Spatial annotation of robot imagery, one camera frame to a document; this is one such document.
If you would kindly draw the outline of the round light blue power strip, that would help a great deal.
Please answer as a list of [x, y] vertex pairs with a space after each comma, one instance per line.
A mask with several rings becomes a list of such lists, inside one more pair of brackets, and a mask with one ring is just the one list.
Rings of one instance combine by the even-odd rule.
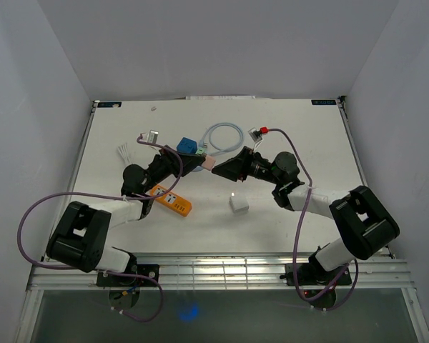
[[243, 129], [231, 122], [219, 122], [209, 126], [197, 141], [197, 146], [206, 149], [206, 155], [219, 157], [227, 156], [242, 147], [245, 140]]

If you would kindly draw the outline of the green plug adapter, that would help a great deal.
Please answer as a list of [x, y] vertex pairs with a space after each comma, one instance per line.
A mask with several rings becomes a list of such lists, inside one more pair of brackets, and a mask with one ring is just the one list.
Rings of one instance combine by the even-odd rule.
[[206, 155], [206, 149], [204, 147], [199, 147], [196, 151], [196, 155], [205, 156]]

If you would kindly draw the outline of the blue cube socket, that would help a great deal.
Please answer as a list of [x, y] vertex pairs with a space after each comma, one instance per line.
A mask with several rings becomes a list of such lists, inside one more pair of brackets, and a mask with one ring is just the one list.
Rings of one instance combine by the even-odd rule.
[[183, 154], [195, 154], [198, 150], [197, 142], [183, 137], [177, 145], [177, 151]]

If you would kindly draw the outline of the brown pink plug adapter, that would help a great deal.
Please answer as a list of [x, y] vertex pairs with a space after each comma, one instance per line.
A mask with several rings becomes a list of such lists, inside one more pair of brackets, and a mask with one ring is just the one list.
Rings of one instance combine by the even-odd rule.
[[202, 167], [203, 169], [206, 169], [206, 170], [208, 170], [208, 171], [211, 171], [211, 170], [212, 170], [212, 168], [214, 167], [215, 163], [216, 163], [216, 159], [215, 159], [213, 156], [206, 155], [206, 156], [204, 157], [204, 161], [203, 161], [203, 163], [201, 164], [201, 167]]

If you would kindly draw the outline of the white charger block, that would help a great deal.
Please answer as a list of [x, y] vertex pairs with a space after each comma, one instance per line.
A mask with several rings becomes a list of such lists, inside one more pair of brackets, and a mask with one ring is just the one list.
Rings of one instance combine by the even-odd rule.
[[247, 198], [234, 192], [229, 197], [229, 204], [234, 214], [248, 212], [250, 208]]

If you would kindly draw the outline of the orange power strip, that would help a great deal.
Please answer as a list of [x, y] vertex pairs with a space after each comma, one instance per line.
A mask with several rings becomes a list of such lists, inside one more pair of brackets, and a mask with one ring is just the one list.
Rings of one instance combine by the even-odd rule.
[[168, 192], [167, 188], [159, 184], [154, 186], [149, 194], [151, 196], [157, 196], [157, 198], [154, 199], [156, 202], [178, 213], [182, 217], [186, 217], [192, 210], [192, 203], [190, 201], [174, 192]]

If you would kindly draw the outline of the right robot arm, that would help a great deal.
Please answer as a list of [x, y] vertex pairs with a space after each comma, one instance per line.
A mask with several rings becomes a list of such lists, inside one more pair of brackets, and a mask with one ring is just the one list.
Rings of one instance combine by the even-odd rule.
[[244, 147], [237, 156], [215, 166], [212, 173], [234, 182], [254, 177], [272, 183], [272, 195], [279, 207], [335, 222], [339, 239], [319, 248], [297, 270], [300, 276], [309, 273], [318, 284], [326, 283], [337, 268], [354, 259], [369, 259], [400, 234], [398, 224], [370, 188], [358, 186], [337, 192], [311, 187], [300, 181], [297, 159], [288, 151], [268, 161]]

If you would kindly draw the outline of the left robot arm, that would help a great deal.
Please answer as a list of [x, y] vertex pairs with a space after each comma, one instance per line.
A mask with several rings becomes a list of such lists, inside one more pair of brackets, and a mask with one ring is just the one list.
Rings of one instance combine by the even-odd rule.
[[106, 245], [109, 230], [145, 218], [154, 202], [147, 192], [171, 175], [187, 175], [206, 159], [206, 154], [185, 154], [164, 147], [146, 169], [138, 164], [126, 166], [122, 197], [97, 204], [70, 202], [49, 240], [46, 255], [83, 272], [111, 271], [121, 285], [132, 284], [137, 278], [134, 256]]

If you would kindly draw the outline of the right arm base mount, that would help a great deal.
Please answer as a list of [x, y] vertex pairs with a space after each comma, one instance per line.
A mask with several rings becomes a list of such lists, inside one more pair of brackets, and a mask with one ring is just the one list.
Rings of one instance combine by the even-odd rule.
[[285, 272], [280, 275], [280, 279], [285, 280], [287, 286], [295, 286], [294, 266], [297, 267], [297, 281], [301, 287], [326, 286], [337, 276], [338, 272], [343, 270], [343, 267], [338, 267], [331, 272], [326, 272], [325, 270], [318, 271], [309, 262], [289, 263], [285, 265]]

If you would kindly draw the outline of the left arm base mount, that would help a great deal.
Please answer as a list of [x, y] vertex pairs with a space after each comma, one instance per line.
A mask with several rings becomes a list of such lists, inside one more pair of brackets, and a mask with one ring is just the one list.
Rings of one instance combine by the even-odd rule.
[[155, 287], [159, 281], [160, 266], [158, 264], [138, 264], [125, 273], [130, 277], [115, 274], [104, 275], [98, 273], [96, 285], [98, 287]]

